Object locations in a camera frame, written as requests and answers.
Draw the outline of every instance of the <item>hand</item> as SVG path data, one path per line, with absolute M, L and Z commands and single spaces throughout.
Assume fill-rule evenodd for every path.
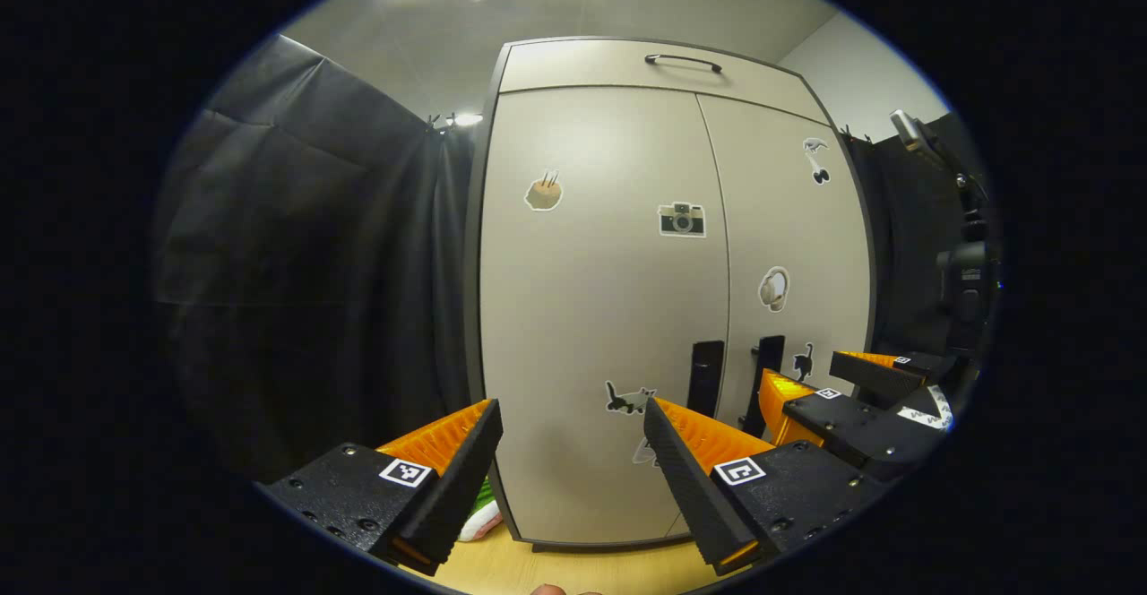
M 541 584 L 530 595 L 565 595 L 565 592 L 553 584 Z M 601 595 L 601 593 L 582 593 L 580 595 Z

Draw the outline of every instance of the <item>ceiling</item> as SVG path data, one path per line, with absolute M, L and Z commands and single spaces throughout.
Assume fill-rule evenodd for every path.
M 674 39 L 779 63 L 835 13 L 825 0 L 326 0 L 281 32 L 427 117 L 481 112 L 507 41 Z

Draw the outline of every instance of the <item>black curtain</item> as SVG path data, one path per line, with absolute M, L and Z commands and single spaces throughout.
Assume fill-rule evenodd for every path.
M 927 125 L 991 195 L 963 123 L 947 113 Z M 963 220 L 952 175 L 908 154 L 898 136 L 868 142 L 845 134 L 844 142 L 868 202 L 876 251 L 873 351 L 943 354 L 951 318 L 938 310 L 936 256 L 960 243 Z
M 171 158 L 154 283 L 184 400 L 233 471 L 276 480 L 468 404 L 467 130 L 432 128 L 284 37 Z

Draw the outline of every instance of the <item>green object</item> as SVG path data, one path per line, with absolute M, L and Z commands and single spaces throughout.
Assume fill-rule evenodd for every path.
M 486 477 L 485 480 L 482 482 L 482 490 L 478 491 L 478 498 L 474 501 L 474 508 L 470 509 L 469 516 L 473 517 L 475 512 L 485 508 L 486 503 L 490 503 L 493 500 L 494 491 L 490 488 L 490 477 Z

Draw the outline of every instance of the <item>black handle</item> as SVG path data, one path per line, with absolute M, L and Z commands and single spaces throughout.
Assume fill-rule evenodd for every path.
M 725 342 L 700 342 L 693 345 L 693 367 L 689 371 L 689 396 L 685 402 L 697 414 L 712 416 L 717 413 L 717 394 L 720 392 L 720 367 L 725 360 Z
M 703 63 L 709 64 L 709 68 L 713 69 L 713 72 L 720 72 L 720 64 L 712 63 L 709 60 L 697 60 L 697 57 L 685 57 L 684 55 L 663 55 L 662 53 L 654 53 L 654 55 L 646 56 L 646 63 L 656 63 L 661 57 L 668 57 L 668 60 L 685 60 L 689 63 Z
M 760 343 L 757 343 L 751 351 L 757 357 L 756 370 L 752 374 L 752 392 L 749 394 L 749 407 L 738 422 L 741 423 L 741 431 L 762 437 L 765 433 L 765 416 L 760 412 L 758 398 L 760 376 L 765 369 L 781 370 L 781 362 L 785 359 L 785 335 L 760 338 Z

